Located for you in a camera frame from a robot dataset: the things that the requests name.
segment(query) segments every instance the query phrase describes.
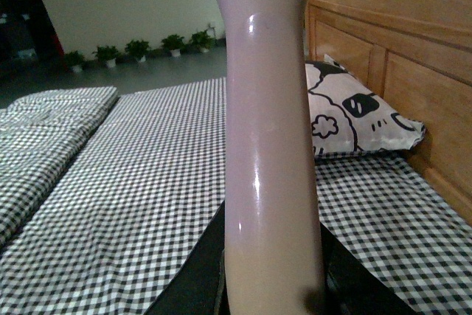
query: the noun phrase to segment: mattress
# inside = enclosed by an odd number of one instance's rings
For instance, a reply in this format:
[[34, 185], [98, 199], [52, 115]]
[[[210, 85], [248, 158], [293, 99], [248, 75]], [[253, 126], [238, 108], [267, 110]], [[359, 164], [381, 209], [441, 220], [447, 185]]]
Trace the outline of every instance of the mattress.
[[316, 164], [321, 222], [413, 310], [472, 314], [472, 227], [397, 153]]
[[41, 205], [116, 98], [112, 87], [52, 90], [0, 112], [0, 247]]
[[123, 95], [0, 259], [4, 314], [142, 314], [224, 198], [224, 80]]
[[[0, 312], [142, 314], [224, 199], [225, 81], [123, 95], [0, 255]], [[472, 309], [472, 229], [396, 153], [316, 162], [322, 223], [414, 310]]]

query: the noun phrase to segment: cartoon print pillowcase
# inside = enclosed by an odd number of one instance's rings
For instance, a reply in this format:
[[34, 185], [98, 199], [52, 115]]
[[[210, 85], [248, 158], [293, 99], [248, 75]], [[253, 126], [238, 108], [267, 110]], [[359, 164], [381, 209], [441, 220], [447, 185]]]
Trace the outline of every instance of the cartoon print pillowcase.
[[305, 67], [315, 156], [411, 149], [423, 139], [421, 122], [403, 118], [343, 68], [325, 62]]

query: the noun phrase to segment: gray floor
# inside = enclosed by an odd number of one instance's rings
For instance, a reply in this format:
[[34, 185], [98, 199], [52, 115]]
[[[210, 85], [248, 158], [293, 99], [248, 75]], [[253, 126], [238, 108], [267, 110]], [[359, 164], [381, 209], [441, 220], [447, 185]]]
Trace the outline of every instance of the gray floor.
[[226, 47], [223, 46], [205, 54], [122, 63], [113, 69], [88, 68], [80, 74], [66, 72], [57, 62], [42, 63], [0, 80], [0, 108], [24, 95], [50, 89], [116, 86], [120, 94], [129, 94], [223, 76], [226, 76]]

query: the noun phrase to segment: white wall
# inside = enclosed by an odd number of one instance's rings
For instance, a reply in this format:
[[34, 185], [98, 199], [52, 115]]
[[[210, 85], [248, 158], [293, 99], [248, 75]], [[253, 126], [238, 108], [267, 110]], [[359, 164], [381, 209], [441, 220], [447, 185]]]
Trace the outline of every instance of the white wall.
[[188, 40], [196, 30], [216, 23], [224, 34], [216, 0], [43, 0], [64, 51], [80, 50], [88, 58], [97, 45], [123, 50], [131, 39], [160, 46], [178, 33]]

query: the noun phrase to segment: potted plant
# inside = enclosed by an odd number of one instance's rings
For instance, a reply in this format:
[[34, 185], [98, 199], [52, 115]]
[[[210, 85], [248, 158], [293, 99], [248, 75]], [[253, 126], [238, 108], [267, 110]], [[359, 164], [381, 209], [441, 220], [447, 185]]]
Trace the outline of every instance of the potted plant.
[[64, 55], [64, 63], [72, 69], [74, 73], [82, 72], [82, 65], [86, 59], [79, 51], [73, 51]]
[[173, 57], [179, 57], [180, 50], [185, 47], [184, 38], [177, 34], [170, 35], [162, 40], [162, 47], [170, 51]]
[[119, 56], [119, 52], [115, 46], [97, 46], [94, 54], [98, 60], [105, 62], [107, 68], [117, 66], [116, 59]]
[[150, 51], [149, 42], [143, 40], [132, 40], [125, 47], [126, 53], [136, 58], [138, 62], [145, 62], [146, 55]]
[[199, 31], [192, 35], [190, 43], [196, 46], [202, 53], [207, 53], [215, 44], [215, 39], [208, 35], [207, 31]]

